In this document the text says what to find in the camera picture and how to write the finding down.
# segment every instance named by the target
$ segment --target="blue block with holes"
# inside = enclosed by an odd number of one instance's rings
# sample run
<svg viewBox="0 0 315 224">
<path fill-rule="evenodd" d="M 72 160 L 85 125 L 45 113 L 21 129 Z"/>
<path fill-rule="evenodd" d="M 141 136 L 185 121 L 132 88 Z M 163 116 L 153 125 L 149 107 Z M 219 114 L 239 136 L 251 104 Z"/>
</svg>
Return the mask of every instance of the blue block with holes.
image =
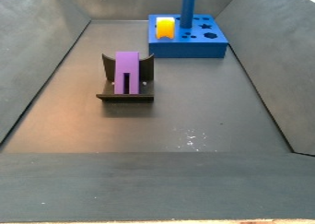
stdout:
<svg viewBox="0 0 315 224">
<path fill-rule="evenodd" d="M 175 38 L 156 38 L 156 18 L 175 18 Z M 149 54 L 155 58 L 223 58 L 228 40 L 212 16 L 193 15 L 191 29 L 180 27 L 180 15 L 149 15 Z"/>
</svg>

